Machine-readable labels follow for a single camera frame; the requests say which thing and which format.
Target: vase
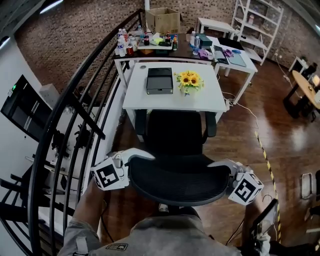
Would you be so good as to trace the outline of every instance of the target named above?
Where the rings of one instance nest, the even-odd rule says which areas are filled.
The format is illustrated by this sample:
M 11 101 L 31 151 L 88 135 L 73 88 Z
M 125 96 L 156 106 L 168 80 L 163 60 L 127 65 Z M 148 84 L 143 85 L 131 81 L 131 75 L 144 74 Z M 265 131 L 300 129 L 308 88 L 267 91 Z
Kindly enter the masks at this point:
M 181 87 L 180 92 L 185 96 L 194 96 L 197 93 L 197 89 L 192 88 L 192 87 Z

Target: yellow flower bouquet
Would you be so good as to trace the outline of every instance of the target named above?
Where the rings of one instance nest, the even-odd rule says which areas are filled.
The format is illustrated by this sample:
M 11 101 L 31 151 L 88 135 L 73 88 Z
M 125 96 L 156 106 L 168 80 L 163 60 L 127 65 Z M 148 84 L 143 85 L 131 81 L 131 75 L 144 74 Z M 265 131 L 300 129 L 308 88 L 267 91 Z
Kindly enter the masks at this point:
M 178 88 L 184 96 L 190 95 L 190 92 L 199 91 L 205 86 L 205 82 L 202 80 L 197 72 L 187 70 L 179 74 L 174 73 L 176 81 L 180 83 Z

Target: purple glove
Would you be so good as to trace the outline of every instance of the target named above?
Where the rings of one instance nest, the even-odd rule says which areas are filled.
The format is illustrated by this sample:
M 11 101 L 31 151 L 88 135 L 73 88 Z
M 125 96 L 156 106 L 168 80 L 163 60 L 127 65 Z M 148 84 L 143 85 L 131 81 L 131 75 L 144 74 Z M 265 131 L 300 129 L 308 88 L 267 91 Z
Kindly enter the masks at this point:
M 201 59 L 208 59 L 208 53 L 204 49 L 199 50 L 199 55 Z
M 229 49 L 223 50 L 223 52 L 227 57 L 233 57 L 234 56 L 233 52 L 230 51 Z

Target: black box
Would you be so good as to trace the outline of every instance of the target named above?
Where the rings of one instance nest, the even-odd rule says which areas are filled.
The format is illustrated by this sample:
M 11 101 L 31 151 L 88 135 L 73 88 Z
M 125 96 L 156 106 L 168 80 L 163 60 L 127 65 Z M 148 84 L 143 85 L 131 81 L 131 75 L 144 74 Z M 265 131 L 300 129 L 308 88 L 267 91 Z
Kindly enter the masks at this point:
M 200 39 L 200 49 L 210 49 L 212 46 L 212 41 L 205 34 L 195 34 Z
M 147 94 L 173 94 L 171 67 L 149 68 L 146 81 Z

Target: sunflower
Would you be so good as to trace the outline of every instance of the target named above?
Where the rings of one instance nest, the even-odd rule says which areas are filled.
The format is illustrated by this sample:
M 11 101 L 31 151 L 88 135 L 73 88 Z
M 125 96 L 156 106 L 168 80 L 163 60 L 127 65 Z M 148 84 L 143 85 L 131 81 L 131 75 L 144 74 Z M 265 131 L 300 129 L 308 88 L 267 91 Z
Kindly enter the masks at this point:
M 188 70 L 187 71 L 187 73 L 188 73 L 188 76 L 199 76 L 195 71 L 192 71 L 192 70 Z
M 186 74 L 186 75 L 182 75 L 180 78 L 180 82 L 183 86 L 187 86 L 190 84 L 190 77 Z
M 185 76 L 188 75 L 188 72 L 181 72 L 179 75 L 180 75 L 181 77 L 185 77 Z
M 198 87 L 199 86 L 199 77 L 197 75 L 192 75 L 189 77 L 191 85 L 194 87 Z

